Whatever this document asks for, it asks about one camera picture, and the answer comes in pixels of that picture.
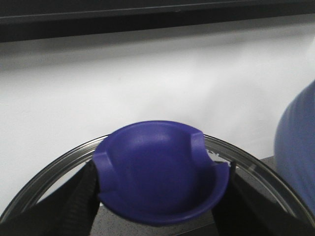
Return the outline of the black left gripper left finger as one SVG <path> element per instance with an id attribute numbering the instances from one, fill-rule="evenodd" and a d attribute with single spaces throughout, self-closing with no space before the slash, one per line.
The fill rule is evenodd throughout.
<path id="1" fill-rule="evenodd" d="M 88 236 L 100 201 L 95 165 L 89 161 L 38 204 L 0 225 L 2 236 Z"/>

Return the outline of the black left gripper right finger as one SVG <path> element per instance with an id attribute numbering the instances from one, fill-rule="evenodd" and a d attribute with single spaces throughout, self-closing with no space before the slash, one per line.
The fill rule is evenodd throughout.
<path id="1" fill-rule="evenodd" d="M 313 236 L 315 228 L 286 213 L 238 174 L 231 162 L 229 183 L 212 214 L 220 236 Z"/>

